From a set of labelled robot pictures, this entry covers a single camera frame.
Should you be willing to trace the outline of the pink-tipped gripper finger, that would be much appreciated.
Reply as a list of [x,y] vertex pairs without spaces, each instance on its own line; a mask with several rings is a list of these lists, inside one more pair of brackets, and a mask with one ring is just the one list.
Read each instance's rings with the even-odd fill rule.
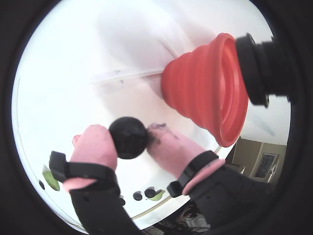
[[167,187],[170,195],[189,196],[210,225],[225,225],[255,212],[271,195],[270,184],[227,167],[213,151],[165,124],[151,124],[148,136],[149,155],[175,178]]
[[90,235],[139,235],[122,203],[115,170],[117,151],[108,129],[91,125],[72,140],[70,161],[52,151],[49,168],[71,196],[76,215]]

